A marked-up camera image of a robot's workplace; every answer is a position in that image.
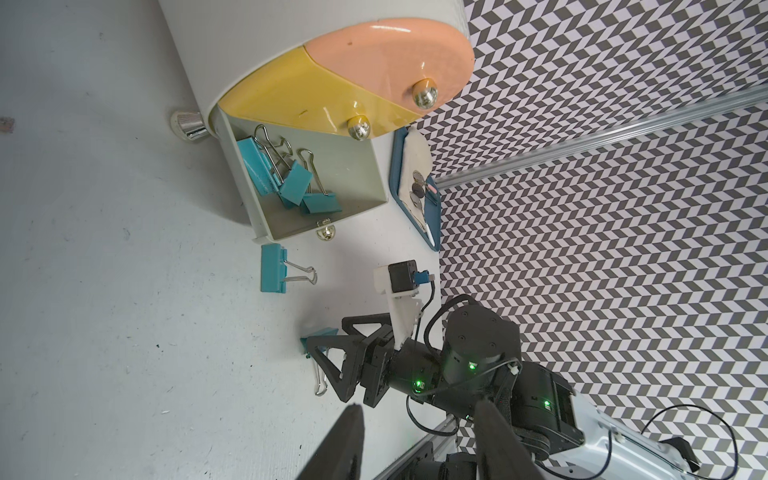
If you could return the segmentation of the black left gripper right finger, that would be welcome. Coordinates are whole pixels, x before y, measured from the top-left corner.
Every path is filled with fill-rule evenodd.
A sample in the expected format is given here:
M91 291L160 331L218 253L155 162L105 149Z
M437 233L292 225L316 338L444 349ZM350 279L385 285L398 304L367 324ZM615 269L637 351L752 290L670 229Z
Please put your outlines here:
M473 419L480 479L543 479L530 453L493 403L479 401Z

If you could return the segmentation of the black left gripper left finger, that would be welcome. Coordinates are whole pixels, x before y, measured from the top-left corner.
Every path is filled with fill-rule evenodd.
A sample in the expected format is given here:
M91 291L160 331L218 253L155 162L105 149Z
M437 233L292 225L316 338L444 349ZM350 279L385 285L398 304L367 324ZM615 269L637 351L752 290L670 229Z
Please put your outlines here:
M359 404L347 406L310 457L298 480L360 478L364 447L364 413Z

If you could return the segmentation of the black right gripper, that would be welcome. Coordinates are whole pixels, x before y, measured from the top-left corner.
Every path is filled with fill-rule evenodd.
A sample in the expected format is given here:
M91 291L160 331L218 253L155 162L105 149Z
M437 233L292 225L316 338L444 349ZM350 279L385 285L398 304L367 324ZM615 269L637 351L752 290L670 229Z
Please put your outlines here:
M359 378L365 389L363 403L372 408L390 389L420 401L424 391L438 386L440 363L424 344L408 339L400 350L394 349L389 313L345 317L342 331L345 335L307 338L308 353L340 401L353 397ZM378 340L365 354L368 337Z

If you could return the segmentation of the grey green bottom drawer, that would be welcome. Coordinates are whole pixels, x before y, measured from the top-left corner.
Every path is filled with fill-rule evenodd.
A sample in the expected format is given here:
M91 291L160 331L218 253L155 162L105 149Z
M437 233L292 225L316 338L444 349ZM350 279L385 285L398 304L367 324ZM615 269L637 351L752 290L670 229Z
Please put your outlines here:
M314 153L314 164L323 186L328 192L336 194L342 206L341 212L305 214L300 205L287 209L277 193L261 196L257 192L239 153L237 141L250 137L258 124L266 126L275 145L280 142L280 137L284 137L292 146L294 158L302 166L304 163L298 158L297 151L307 148ZM220 108L213 110L211 125L232 171L257 243L281 242L324 226L335 226L378 208L388 200L379 157L370 140L359 142L341 136L237 119ZM313 180L308 188L319 191Z

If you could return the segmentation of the yellow drawer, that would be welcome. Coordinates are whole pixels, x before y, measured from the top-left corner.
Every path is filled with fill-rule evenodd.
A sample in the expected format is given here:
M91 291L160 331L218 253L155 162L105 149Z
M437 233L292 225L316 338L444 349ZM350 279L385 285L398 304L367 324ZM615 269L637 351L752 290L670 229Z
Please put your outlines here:
M358 141L418 119L415 112L320 66L303 47L253 71L218 106L231 117Z

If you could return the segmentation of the cream round drawer cabinet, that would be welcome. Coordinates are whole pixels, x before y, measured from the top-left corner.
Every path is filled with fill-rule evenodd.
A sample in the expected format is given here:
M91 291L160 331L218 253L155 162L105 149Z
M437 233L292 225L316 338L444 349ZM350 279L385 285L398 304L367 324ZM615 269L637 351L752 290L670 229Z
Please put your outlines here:
M220 99L253 71L345 27L429 19L470 42L459 1L164 1L161 10L206 125Z

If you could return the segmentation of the orange pink top drawer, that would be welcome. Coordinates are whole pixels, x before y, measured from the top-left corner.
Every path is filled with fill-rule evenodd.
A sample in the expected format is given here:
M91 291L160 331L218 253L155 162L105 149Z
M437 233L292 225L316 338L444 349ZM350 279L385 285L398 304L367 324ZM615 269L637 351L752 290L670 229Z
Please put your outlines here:
M320 66L423 116L456 96L474 68L460 31L429 19L366 22L305 44Z

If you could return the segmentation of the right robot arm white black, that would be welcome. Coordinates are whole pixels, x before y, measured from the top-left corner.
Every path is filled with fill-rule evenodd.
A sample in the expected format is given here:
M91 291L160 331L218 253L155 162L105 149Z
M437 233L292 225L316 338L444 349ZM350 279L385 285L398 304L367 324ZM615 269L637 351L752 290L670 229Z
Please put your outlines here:
M358 386L376 406L389 390L456 420L479 422L487 400L548 479L686 479L700 461L681 437L651 440L578 395L561 375L522 358L516 323L469 295L446 302L422 340L398 340L386 314L346 317L342 334L305 341L343 402Z

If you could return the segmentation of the teal blue tray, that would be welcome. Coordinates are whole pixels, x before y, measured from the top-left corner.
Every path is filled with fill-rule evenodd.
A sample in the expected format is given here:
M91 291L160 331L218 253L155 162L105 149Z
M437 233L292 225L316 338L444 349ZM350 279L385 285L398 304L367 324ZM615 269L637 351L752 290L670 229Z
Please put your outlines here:
M441 195L426 137L414 126L395 131L388 184L392 198L427 246L441 247Z

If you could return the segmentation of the aluminium front rail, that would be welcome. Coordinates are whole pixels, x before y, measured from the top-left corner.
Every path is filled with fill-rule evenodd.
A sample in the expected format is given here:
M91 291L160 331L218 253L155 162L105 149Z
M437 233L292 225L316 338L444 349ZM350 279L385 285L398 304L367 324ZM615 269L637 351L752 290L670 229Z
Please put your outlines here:
M455 436L426 434L374 479L444 479L444 464L456 452Z

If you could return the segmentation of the aluminium corner post right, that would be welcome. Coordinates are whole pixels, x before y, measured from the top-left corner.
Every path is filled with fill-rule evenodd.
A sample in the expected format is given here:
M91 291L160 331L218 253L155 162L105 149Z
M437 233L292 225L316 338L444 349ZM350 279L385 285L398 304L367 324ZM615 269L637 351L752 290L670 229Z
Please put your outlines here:
M620 125L578 138L560 142L521 155L508 157L489 164L439 177L436 181L441 190L483 180L496 175L525 169L560 158L577 155L589 150L662 131L694 121L722 115L742 108L767 102L767 85L712 98L703 102L677 108L636 122Z

